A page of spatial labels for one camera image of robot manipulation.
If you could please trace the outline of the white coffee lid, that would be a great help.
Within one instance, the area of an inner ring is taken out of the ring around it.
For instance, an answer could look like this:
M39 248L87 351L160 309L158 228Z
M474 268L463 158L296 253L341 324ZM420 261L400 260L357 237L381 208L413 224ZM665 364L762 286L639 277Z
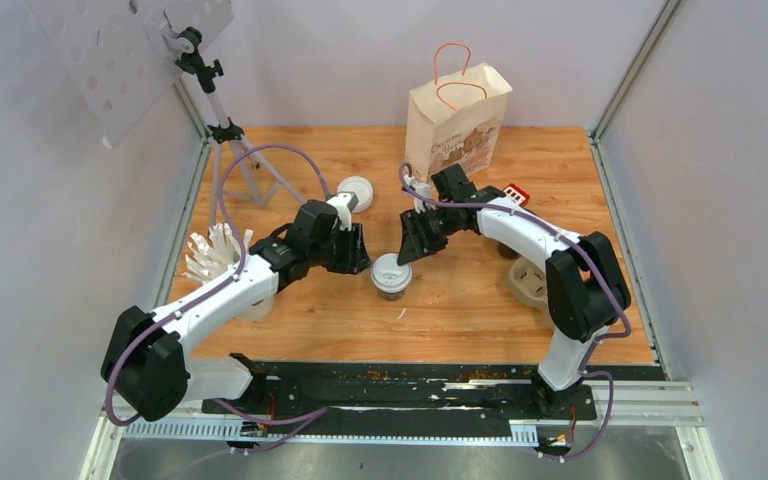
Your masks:
M372 282L411 283L413 279L411 265L399 266L396 259L396 253L387 253L378 257L371 267Z

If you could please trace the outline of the dark coffee cup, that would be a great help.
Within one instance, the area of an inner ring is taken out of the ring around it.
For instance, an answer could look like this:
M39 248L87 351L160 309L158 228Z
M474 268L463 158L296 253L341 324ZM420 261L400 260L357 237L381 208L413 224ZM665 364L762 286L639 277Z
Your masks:
M409 282L397 282L397 283L382 283L382 282L373 282L378 294L389 301L395 301L402 298L405 294L406 289L410 285Z

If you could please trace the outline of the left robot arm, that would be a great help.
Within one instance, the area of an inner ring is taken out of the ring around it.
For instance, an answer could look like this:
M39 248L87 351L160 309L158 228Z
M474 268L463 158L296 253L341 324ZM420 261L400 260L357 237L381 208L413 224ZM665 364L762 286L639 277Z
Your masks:
M100 369L108 418L119 426L130 423L115 415L115 395L146 421L200 400L229 400L243 413L258 411L267 389L242 360L190 355L219 327L266 304L314 267L352 275L369 268L362 226L351 217L357 202L350 192L309 200L293 222L255 242L237 263L191 294L149 312L125 309Z

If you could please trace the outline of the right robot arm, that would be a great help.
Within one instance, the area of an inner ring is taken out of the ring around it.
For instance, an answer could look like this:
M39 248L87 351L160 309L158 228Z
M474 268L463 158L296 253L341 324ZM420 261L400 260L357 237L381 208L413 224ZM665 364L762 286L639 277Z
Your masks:
M544 417L561 414L597 342L610 338L615 322L628 321L631 296L610 240L600 232L581 235L557 227L497 187L477 188L459 164L424 183L404 162L399 177L403 191L415 200L400 215L399 265L434 255L450 236L472 231L508 247L542 273L554 332L538 365L531 403Z

